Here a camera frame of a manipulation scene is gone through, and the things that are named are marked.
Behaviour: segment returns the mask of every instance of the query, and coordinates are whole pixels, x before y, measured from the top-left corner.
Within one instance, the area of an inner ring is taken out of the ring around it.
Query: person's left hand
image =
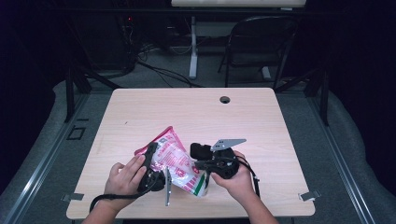
[[[145,156],[135,156],[126,165],[116,163],[111,167],[110,175],[106,182],[105,194],[134,195],[137,193],[140,180],[147,171],[146,166],[142,166]],[[102,200],[109,208],[119,212],[134,200],[115,199]]]

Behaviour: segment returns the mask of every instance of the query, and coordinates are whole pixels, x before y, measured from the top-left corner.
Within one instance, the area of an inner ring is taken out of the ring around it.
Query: wooden table
[[[220,97],[230,98],[224,104]],[[88,215],[92,199],[102,194],[109,170],[126,163],[134,152],[173,126],[183,146],[215,144],[220,138],[246,138],[233,147],[246,155],[260,179],[262,200],[276,217],[311,216],[312,202],[299,193],[308,192],[304,175],[272,89],[118,89],[106,113],[72,201],[71,219]],[[123,209],[118,218],[216,218],[246,217],[242,206],[211,179],[203,198],[172,187],[170,206],[164,191],[150,192]]]
[[[304,7],[306,0],[172,0],[173,7]]]

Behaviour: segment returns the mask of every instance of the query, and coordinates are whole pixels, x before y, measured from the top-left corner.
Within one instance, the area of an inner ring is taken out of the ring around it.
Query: hand
[[[142,166],[145,156],[135,156],[126,165],[116,163],[111,167],[110,175],[106,182],[105,194],[133,195],[137,193],[140,180],[147,167]],[[102,200],[109,208],[119,212],[134,200],[115,199]]]
[[[234,151],[233,153],[235,156],[245,158],[245,156],[238,151]],[[240,203],[246,198],[247,194],[255,194],[251,184],[250,171],[244,165],[239,165],[238,172],[231,179],[223,179],[215,173],[212,173],[211,176],[218,185],[227,189],[230,195]]]

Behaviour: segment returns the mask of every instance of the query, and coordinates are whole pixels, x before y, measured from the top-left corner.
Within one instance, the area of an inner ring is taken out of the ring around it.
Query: plastic bag
[[[172,183],[187,192],[202,197],[206,194],[207,174],[195,168],[187,150],[181,144],[172,126],[166,128],[153,142],[158,143],[156,152],[151,161],[151,169],[160,171],[166,168],[172,176]],[[134,152],[142,155],[148,146]]]

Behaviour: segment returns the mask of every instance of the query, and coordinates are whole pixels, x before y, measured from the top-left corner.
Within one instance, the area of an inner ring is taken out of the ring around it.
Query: grommet hole
[[[228,97],[228,96],[221,96],[220,97],[220,101],[223,103],[223,104],[228,104],[228,103],[230,103],[230,97]]]

